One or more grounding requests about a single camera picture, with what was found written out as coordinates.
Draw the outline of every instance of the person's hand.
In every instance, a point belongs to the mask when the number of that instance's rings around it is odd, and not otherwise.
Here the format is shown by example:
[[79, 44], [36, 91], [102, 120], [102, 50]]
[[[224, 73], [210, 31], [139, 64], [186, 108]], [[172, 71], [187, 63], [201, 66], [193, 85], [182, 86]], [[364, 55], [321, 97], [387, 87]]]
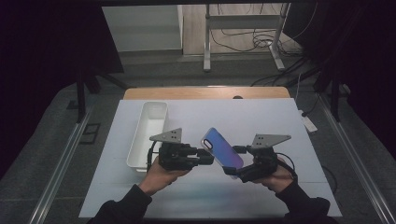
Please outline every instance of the person's hand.
[[290, 172], [284, 167], [278, 165], [276, 171], [264, 178], [260, 178], [252, 181], [255, 184], [263, 184], [265, 187], [273, 190], [275, 193], [281, 192], [288, 185], [293, 182]]
[[139, 184], [139, 188], [143, 190], [148, 196], [155, 194], [158, 190], [164, 189], [172, 182], [176, 181], [178, 177], [186, 175], [187, 171], [167, 171], [161, 167], [157, 157], [152, 163], [143, 181]]

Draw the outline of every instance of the white wall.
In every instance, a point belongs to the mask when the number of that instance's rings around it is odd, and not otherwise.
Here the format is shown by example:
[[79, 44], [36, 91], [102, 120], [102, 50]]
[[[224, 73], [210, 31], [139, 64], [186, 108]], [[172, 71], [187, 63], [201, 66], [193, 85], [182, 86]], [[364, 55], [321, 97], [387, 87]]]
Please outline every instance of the white wall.
[[177, 6], [102, 7], [102, 10], [118, 52], [182, 48]]

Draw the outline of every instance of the white tray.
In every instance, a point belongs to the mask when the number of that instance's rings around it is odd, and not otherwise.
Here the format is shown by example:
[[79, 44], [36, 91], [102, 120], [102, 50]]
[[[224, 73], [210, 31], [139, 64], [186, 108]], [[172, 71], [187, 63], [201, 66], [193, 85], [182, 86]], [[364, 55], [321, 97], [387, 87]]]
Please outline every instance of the white tray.
[[[168, 106], [163, 102], [145, 102], [140, 113], [140, 119], [137, 123], [137, 129], [134, 133], [134, 140], [128, 153], [126, 163], [134, 168], [137, 172], [147, 171], [147, 157], [152, 141], [149, 138], [152, 135], [163, 132], [163, 125], [167, 118]], [[154, 151], [158, 151], [160, 144], [156, 144]]]

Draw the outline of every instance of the smartphone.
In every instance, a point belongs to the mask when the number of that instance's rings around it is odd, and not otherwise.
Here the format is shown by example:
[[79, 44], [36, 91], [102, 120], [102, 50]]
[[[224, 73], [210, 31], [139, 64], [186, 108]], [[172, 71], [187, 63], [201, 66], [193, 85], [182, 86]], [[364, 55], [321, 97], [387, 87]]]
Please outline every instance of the smartphone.
[[201, 145], [215, 157], [221, 166], [240, 169], [244, 165], [242, 158], [215, 128], [207, 131]]

